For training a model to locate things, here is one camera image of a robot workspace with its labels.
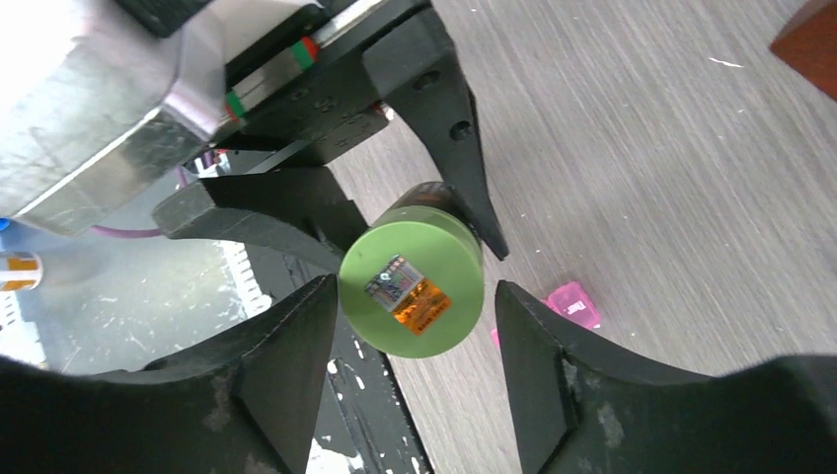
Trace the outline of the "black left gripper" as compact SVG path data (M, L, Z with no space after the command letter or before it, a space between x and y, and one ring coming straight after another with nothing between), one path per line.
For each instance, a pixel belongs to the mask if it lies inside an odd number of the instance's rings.
M327 163L395 110L499 260L509 249L490 198L477 103L456 46L429 3L212 1L200 12L224 46L223 117L202 150L263 151ZM362 54L362 44L381 31ZM335 273L368 229L326 167L200 179L152 217L171 240L239 242Z

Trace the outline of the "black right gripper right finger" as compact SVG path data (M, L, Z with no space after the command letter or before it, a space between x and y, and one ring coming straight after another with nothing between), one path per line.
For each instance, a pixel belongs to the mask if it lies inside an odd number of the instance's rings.
M625 349L503 280L500 352L526 473L832 473L836 359L722 376Z

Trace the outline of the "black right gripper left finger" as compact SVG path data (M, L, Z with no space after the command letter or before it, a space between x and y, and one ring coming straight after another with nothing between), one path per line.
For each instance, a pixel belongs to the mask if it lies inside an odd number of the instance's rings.
M1 361L5 473L302 473L338 312L318 276L262 314L137 371Z

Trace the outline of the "green pill bottle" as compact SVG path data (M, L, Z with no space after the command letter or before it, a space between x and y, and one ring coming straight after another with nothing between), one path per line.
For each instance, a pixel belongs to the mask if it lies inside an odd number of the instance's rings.
M339 270L355 333L391 356L441 355L476 327L485 299L481 242L441 182L396 200L349 248Z

